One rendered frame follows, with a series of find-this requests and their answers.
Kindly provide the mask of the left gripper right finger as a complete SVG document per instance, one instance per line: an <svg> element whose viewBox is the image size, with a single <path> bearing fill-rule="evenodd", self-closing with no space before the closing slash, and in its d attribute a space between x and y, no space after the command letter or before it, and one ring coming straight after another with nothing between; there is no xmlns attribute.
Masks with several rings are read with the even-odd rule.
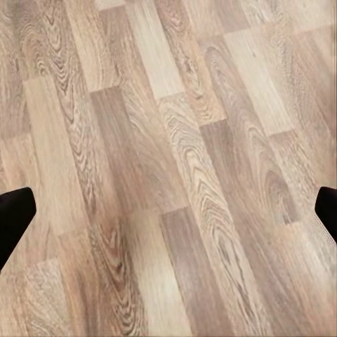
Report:
<svg viewBox="0 0 337 337"><path fill-rule="evenodd" d="M337 190L329 187L320 188L317 194L316 215L323 222L327 231L337 243Z"/></svg>

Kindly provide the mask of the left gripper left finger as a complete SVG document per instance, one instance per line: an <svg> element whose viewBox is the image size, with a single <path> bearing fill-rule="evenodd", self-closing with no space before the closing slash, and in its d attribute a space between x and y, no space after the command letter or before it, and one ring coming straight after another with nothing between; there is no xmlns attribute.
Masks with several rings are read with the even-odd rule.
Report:
<svg viewBox="0 0 337 337"><path fill-rule="evenodd" d="M30 187L0 194L0 271L36 213Z"/></svg>

